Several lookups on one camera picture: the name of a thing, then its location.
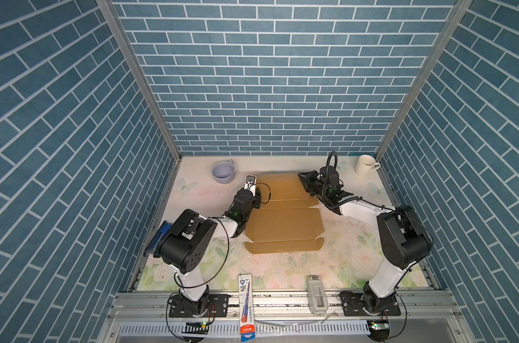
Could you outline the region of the brown cardboard box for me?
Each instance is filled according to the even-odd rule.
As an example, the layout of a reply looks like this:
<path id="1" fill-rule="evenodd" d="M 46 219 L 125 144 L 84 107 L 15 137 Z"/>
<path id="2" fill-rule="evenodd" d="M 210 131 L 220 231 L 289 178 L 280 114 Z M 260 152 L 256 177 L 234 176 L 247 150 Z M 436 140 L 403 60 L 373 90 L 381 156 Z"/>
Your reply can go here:
<path id="1" fill-rule="evenodd" d="M 324 244 L 319 201 L 296 174 L 263 174 L 257 189 L 271 198 L 253 210 L 245 229 L 245 249 L 252 254 L 318 251 Z"/>

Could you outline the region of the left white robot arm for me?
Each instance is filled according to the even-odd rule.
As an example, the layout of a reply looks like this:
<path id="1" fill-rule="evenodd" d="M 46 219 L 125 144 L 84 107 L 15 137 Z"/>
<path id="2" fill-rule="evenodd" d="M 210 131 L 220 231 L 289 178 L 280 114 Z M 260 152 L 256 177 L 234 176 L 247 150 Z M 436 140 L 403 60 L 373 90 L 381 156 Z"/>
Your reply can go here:
<path id="1" fill-rule="evenodd" d="M 187 209 L 173 222 L 163 222 L 147 246 L 144 256 L 160 258 L 175 273 L 181 298 L 201 307 L 209 298 L 207 281 L 199 263 L 215 237 L 236 238 L 245 231 L 252 210 L 262 204 L 256 181 L 245 185 L 234 196 L 221 217 L 203 217 Z"/>

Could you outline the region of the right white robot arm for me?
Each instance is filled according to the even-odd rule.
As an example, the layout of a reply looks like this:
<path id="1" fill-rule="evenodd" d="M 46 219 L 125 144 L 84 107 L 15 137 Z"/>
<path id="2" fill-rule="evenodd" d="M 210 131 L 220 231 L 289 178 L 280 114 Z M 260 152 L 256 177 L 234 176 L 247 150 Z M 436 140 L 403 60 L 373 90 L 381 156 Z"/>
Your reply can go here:
<path id="1" fill-rule="evenodd" d="M 305 191 L 335 214 L 378 227 L 383 260 L 363 288 L 362 303 L 369 312 L 394 302 L 395 290 L 405 274 L 427 257 L 433 247 L 429 231 L 409 205 L 390 208 L 375 204 L 343 189 L 334 166 L 298 174 Z"/>

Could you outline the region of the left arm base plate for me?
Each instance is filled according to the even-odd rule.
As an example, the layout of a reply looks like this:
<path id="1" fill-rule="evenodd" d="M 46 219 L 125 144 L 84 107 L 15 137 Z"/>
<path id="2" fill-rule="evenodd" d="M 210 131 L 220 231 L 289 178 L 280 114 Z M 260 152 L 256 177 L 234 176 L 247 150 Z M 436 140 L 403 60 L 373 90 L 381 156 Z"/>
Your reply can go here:
<path id="1" fill-rule="evenodd" d="M 198 301 L 194 302 L 186 298 L 183 294 L 174 293 L 170 300 L 169 317 L 171 318 L 191 318 L 206 317 L 208 311 L 210 315 L 226 317 L 229 306 L 229 294 L 207 294 L 205 293 Z"/>

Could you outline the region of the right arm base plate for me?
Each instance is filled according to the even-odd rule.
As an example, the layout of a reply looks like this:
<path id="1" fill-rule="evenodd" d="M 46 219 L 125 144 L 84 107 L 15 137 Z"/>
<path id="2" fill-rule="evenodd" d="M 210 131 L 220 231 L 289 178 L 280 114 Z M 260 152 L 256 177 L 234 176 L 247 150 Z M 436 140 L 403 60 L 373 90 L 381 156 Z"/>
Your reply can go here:
<path id="1" fill-rule="evenodd" d="M 400 316 L 401 309 L 395 294 L 386 298 L 378 298 L 371 292 L 354 293 L 343 291 L 339 293 L 343 313 L 346 317 L 360 316 Z"/>

